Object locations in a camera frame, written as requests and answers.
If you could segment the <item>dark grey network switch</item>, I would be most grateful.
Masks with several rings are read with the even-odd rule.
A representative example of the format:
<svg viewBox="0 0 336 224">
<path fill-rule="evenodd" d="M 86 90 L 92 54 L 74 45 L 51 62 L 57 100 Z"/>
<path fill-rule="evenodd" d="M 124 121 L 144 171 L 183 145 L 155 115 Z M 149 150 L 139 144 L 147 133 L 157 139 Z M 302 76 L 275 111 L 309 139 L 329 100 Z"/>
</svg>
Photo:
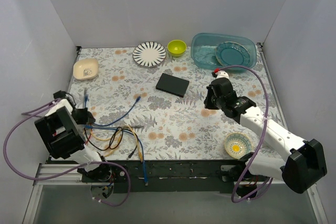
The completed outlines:
<svg viewBox="0 0 336 224">
<path fill-rule="evenodd" d="M 155 88 L 183 98 L 186 94 L 189 83 L 190 82 L 188 80 L 163 73 L 160 76 Z"/>
</svg>

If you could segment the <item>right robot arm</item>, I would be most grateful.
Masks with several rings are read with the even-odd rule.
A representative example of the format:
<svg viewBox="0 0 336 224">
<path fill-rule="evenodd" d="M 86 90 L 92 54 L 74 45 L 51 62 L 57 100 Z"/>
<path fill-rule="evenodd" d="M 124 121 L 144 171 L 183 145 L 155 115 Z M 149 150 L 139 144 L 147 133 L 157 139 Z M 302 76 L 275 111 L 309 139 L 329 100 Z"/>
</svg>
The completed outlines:
<svg viewBox="0 0 336 224">
<path fill-rule="evenodd" d="M 322 144 L 296 136 L 264 116 L 262 110 L 247 97 L 239 97 L 225 71 L 215 70 L 214 80 L 207 86 L 205 108 L 222 110 L 235 122 L 253 131 L 270 145 L 280 158 L 266 158 L 256 151 L 239 158 L 239 165 L 228 174 L 251 180 L 264 176 L 282 180 L 292 191 L 302 194 L 327 174 Z"/>
</svg>

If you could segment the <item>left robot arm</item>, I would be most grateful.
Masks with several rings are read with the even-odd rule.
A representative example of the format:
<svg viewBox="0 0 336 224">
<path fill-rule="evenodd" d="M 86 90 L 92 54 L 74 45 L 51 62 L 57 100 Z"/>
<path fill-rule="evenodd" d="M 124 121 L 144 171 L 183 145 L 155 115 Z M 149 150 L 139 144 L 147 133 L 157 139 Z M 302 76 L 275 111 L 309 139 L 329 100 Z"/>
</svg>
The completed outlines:
<svg viewBox="0 0 336 224">
<path fill-rule="evenodd" d="M 101 164 L 105 158 L 85 145 L 82 127 L 96 120 L 87 108 L 77 109 L 65 91 L 57 91 L 54 99 L 59 101 L 45 116 L 35 121 L 35 127 L 49 154 L 55 158 L 71 159 L 78 164 L 88 164 L 78 172 L 91 179 L 106 182 L 112 170 Z"/>
</svg>

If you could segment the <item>teal glass plate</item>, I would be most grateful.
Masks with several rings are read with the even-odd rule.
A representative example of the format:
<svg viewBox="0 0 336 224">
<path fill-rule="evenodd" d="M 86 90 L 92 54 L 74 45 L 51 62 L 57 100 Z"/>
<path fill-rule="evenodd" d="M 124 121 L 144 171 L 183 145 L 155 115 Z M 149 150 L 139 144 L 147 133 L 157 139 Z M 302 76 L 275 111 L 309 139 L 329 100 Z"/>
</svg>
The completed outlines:
<svg viewBox="0 0 336 224">
<path fill-rule="evenodd" d="M 237 42 L 223 42 L 216 47 L 215 56 L 222 66 L 245 66 L 251 63 L 248 50 Z"/>
</svg>

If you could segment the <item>teal plastic tub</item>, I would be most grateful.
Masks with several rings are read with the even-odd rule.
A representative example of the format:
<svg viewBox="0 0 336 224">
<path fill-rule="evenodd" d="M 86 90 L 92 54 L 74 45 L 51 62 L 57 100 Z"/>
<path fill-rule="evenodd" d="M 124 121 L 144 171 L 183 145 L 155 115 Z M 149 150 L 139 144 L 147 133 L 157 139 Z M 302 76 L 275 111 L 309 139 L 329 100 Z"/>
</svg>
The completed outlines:
<svg viewBox="0 0 336 224">
<path fill-rule="evenodd" d="M 191 57 L 194 63 L 203 69 L 215 70 L 222 66 L 216 59 L 215 50 L 216 47 L 223 42 L 237 42 L 244 46 L 251 57 L 251 63 L 247 68 L 253 68 L 257 63 L 257 51 L 255 44 L 248 38 L 233 36 L 233 35 L 222 35 L 222 34 L 212 34 L 212 33 L 199 33 L 195 35 L 191 43 Z M 245 70 L 242 66 L 233 65 L 229 69 L 231 72 L 244 72 Z"/>
</svg>

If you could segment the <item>cream square dish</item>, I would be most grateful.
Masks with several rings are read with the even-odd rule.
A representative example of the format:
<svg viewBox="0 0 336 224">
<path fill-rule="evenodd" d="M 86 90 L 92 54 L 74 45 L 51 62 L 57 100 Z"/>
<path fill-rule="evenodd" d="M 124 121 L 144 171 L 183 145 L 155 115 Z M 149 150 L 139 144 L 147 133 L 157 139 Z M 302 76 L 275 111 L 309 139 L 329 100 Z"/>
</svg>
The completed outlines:
<svg viewBox="0 0 336 224">
<path fill-rule="evenodd" d="M 90 80 L 98 75 L 99 64 L 96 59 L 89 58 L 77 61 L 73 66 L 73 77 L 76 80 Z"/>
</svg>

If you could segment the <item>yellow patterned small bowl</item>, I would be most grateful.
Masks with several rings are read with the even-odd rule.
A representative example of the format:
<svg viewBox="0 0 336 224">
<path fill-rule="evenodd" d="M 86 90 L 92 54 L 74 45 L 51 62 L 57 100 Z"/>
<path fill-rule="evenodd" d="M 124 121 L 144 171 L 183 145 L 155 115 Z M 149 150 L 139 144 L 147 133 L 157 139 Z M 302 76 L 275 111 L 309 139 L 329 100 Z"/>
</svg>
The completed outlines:
<svg viewBox="0 0 336 224">
<path fill-rule="evenodd" d="M 249 137 L 242 133 L 230 133 L 224 140 L 225 151 L 234 159 L 240 159 L 253 148 Z"/>
</svg>

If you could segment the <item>lime green bowl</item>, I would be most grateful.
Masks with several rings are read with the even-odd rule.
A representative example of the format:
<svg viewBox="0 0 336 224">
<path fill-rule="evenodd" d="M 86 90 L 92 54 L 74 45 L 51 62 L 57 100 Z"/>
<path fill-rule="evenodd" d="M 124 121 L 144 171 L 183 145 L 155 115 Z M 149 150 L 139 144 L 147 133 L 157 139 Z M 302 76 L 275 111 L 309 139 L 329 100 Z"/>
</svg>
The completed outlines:
<svg viewBox="0 0 336 224">
<path fill-rule="evenodd" d="M 187 49 L 187 45 L 182 40 L 172 40 L 167 45 L 167 50 L 172 57 L 180 57 L 182 56 Z"/>
</svg>

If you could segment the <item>striped white plate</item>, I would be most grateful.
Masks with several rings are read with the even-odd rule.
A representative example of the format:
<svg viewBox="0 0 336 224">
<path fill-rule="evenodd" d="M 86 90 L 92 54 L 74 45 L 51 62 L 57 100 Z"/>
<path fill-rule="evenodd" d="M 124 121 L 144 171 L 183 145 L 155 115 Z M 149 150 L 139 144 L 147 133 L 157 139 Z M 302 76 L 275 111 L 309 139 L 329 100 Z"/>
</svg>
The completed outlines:
<svg viewBox="0 0 336 224">
<path fill-rule="evenodd" d="M 165 47 L 153 41 L 147 41 L 135 47 L 133 60 L 141 67 L 152 68 L 160 65 L 166 58 Z"/>
</svg>

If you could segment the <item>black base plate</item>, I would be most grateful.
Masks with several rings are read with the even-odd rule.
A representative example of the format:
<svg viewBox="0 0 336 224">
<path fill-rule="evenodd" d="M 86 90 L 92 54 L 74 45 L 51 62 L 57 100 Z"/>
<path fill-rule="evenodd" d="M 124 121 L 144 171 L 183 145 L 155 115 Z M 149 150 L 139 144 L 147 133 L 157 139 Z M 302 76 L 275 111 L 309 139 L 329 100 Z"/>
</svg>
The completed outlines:
<svg viewBox="0 0 336 224">
<path fill-rule="evenodd" d="M 117 161 L 129 173 L 131 192 L 217 191 L 231 193 L 244 164 L 233 159 L 146 161 L 148 182 L 138 161 Z"/>
</svg>

